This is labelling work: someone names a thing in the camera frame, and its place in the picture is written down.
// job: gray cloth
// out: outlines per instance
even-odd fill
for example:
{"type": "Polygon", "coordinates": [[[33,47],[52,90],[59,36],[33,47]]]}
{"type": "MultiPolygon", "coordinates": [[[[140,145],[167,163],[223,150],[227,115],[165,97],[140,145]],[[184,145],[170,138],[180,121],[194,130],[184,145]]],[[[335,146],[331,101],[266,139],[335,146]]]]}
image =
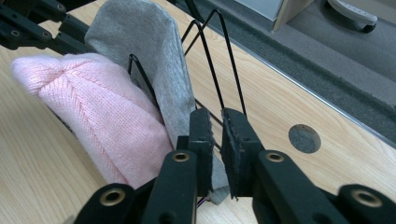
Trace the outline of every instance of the gray cloth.
{"type": "MultiPolygon", "coordinates": [[[[108,0],[98,11],[86,45],[128,68],[130,54],[142,63],[155,91],[166,130],[176,147],[177,137],[189,135],[190,112],[195,109],[190,77],[174,19],[160,6],[146,0],[108,0]]],[[[152,96],[133,66],[132,82],[152,96]]],[[[214,194],[221,203],[228,195],[224,165],[214,159],[214,194]]]]}

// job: light wood surface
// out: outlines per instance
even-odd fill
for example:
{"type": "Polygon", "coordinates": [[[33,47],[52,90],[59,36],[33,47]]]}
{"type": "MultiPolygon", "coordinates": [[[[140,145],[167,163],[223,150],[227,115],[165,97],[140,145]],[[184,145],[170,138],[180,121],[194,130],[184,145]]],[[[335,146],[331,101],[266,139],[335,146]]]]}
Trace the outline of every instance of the light wood surface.
{"type": "MultiPolygon", "coordinates": [[[[164,0],[156,0],[177,20],[181,34],[191,18],[164,0]]],[[[104,1],[72,14],[91,23],[104,1]]],[[[46,24],[53,29],[56,24],[46,24]]],[[[236,87],[222,37],[205,32],[226,106],[238,109],[236,87]]],[[[195,97],[220,117],[219,103],[200,41],[187,55],[195,97]]],[[[62,223],[74,216],[105,184],[88,155],[44,104],[25,93],[9,72],[19,56],[50,50],[0,47],[0,222],[62,223]]],[[[289,154],[319,187],[332,193],[349,183],[377,189],[396,201],[396,151],[271,67],[233,46],[247,115],[264,146],[289,154]],[[305,124],[321,138],[317,153],[304,154],[289,141],[289,129],[305,124]]],[[[220,128],[214,132],[219,136],[220,128]]],[[[255,223],[251,200],[220,206],[204,203],[198,223],[255,223]]]]}

